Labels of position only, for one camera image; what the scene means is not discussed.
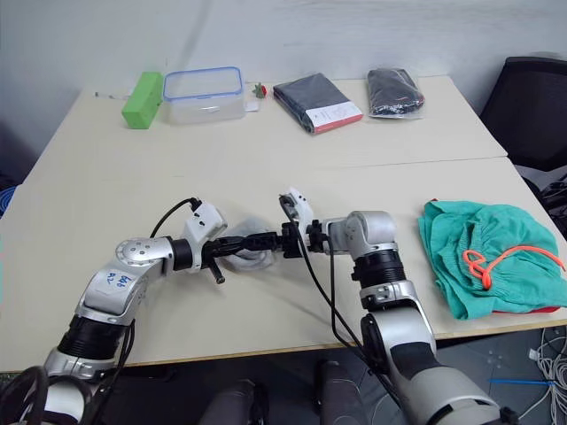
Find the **transparent plastic bag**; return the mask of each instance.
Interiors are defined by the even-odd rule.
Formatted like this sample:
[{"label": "transparent plastic bag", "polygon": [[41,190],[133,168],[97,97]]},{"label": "transparent plastic bag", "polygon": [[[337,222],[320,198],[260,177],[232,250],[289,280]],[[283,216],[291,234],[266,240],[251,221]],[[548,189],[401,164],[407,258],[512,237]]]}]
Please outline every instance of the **transparent plastic bag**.
[{"label": "transparent plastic bag", "polygon": [[368,74],[370,117],[422,118],[425,97],[406,70],[378,68]]}]

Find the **blue cable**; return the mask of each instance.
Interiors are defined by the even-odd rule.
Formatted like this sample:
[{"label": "blue cable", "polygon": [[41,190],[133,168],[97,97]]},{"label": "blue cable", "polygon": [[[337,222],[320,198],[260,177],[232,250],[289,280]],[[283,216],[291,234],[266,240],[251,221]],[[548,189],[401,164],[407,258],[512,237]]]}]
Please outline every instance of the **blue cable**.
[{"label": "blue cable", "polygon": [[521,385],[545,385],[547,387],[551,387],[555,385],[555,382],[552,381],[531,381],[531,380],[523,380],[523,379],[489,379],[488,382],[490,383],[518,383]]},{"label": "blue cable", "polygon": [[16,186],[0,191],[0,214],[4,214],[8,209],[8,204],[15,191]]}]

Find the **black office chair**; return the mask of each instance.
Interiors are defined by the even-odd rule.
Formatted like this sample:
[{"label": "black office chair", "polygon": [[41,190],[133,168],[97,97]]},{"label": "black office chair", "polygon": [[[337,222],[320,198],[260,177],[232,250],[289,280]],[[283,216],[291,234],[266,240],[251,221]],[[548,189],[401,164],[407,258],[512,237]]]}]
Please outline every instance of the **black office chair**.
[{"label": "black office chair", "polygon": [[480,119],[514,164],[567,165],[567,61],[507,58]]}]

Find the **green cloth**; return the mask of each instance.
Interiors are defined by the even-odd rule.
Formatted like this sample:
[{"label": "green cloth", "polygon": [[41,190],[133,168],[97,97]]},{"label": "green cloth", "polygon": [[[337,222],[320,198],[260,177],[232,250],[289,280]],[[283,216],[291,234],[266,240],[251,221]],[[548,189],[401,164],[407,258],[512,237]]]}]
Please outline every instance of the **green cloth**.
[{"label": "green cloth", "polygon": [[456,319],[475,319],[492,311],[526,313],[547,306],[567,306],[567,282],[560,267],[544,254],[517,251],[492,270],[492,287],[484,290],[462,258],[466,250],[487,263],[518,245],[543,248],[557,255],[551,232],[528,212],[511,205],[431,201],[418,219],[436,284]]}]

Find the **robotic arm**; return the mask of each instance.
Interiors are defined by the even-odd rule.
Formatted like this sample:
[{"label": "robotic arm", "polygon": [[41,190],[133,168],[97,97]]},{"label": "robotic arm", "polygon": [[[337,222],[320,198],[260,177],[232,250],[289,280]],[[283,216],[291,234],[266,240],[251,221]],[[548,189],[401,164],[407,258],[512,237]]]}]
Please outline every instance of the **robotic arm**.
[{"label": "robotic arm", "polygon": [[[304,199],[293,192],[285,196],[299,223]],[[515,413],[500,409],[465,374],[437,361],[435,338],[406,278],[390,214],[355,211],[346,218],[313,220],[306,232],[309,251],[330,254],[330,239],[334,254],[352,257],[352,278],[361,284],[368,311],[361,320],[364,354],[375,374],[387,376],[410,423],[517,423]]]},{"label": "robotic arm", "polygon": [[[331,254],[332,246],[332,254],[351,255],[352,277],[361,283],[361,302],[368,311],[361,320],[364,357],[376,375],[387,377],[411,423],[517,423],[513,413],[499,410],[464,374],[437,361],[431,326],[413,283],[406,279],[389,214],[351,212],[345,218],[320,222],[313,220],[307,200],[297,190],[291,189],[281,200],[291,222],[282,225],[280,236],[267,232],[216,238],[227,227],[226,221],[213,205],[192,198],[192,215],[180,239],[137,238],[120,243],[114,258],[90,280],[69,330],[45,362],[47,375],[56,382],[47,390],[43,410],[70,416],[78,423],[93,421],[96,415],[86,403],[90,394],[57,378],[70,376],[71,381],[88,383],[95,396],[104,392],[107,387],[100,383],[115,368],[120,340],[148,285],[159,278],[177,270],[196,273],[209,268],[217,283],[222,283],[217,257],[247,249],[282,251],[285,258],[299,258],[301,248]],[[26,408],[13,421],[27,413],[29,419],[30,404],[26,400],[23,405]]]}]

